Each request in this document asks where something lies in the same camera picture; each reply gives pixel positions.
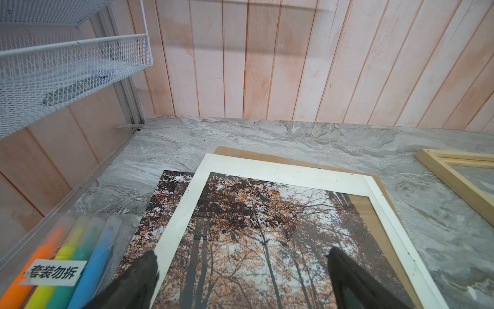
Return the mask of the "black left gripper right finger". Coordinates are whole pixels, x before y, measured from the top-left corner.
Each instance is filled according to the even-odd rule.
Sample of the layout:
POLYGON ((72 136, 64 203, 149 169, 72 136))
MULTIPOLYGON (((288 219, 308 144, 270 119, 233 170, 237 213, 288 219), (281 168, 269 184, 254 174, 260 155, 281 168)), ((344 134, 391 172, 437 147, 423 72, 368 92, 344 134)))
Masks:
POLYGON ((409 308, 343 250, 327 255, 328 272, 338 308, 409 308))

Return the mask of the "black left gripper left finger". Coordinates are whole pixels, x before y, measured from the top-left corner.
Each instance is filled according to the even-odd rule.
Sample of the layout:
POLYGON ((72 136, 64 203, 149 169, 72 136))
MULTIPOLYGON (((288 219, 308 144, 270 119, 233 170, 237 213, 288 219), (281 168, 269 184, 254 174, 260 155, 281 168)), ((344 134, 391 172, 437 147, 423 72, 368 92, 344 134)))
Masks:
POLYGON ((149 308, 159 279, 157 256, 147 251, 85 308, 149 308))

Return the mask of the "white picture mat board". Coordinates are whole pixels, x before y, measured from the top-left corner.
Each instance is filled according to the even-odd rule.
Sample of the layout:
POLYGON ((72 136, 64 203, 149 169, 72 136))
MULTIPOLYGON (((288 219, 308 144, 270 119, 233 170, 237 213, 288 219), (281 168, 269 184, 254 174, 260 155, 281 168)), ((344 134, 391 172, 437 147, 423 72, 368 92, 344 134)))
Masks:
POLYGON ((211 173, 308 187, 310 189, 335 191, 369 198, 421 305, 424 308, 448 307, 401 221, 392 210, 390 203, 388 203, 373 177, 350 172, 278 164, 210 153, 206 154, 201 161, 155 247, 154 253, 157 256, 158 271, 160 273, 158 286, 163 283, 211 173))

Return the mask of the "autumn forest photo print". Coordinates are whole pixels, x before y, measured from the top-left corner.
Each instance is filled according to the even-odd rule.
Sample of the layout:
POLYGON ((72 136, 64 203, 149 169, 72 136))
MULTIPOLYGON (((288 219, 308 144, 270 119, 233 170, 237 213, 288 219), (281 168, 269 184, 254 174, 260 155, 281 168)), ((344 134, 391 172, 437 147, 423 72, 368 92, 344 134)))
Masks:
POLYGON ((364 196, 211 173, 154 308, 335 308, 334 247, 413 307, 372 210, 364 196))

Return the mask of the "light wooden picture frame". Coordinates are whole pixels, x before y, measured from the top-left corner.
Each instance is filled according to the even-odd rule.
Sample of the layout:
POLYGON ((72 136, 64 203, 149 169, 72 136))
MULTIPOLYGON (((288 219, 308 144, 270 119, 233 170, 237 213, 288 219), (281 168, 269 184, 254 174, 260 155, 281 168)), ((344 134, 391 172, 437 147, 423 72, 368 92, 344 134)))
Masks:
POLYGON ((493 198, 453 168, 493 169, 492 154, 421 149, 416 153, 416 158, 488 223, 493 224, 493 198))

